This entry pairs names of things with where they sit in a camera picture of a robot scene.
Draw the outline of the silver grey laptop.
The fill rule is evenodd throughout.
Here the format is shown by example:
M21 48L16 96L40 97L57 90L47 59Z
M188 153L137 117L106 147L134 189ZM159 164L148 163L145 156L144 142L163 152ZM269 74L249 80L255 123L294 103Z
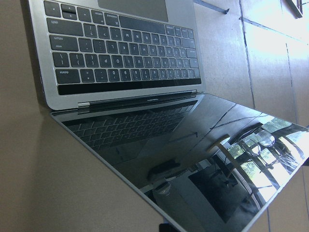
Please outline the silver grey laptop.
M307 128L204 91L191 0L31 0L52 117L179 232L246 232Z

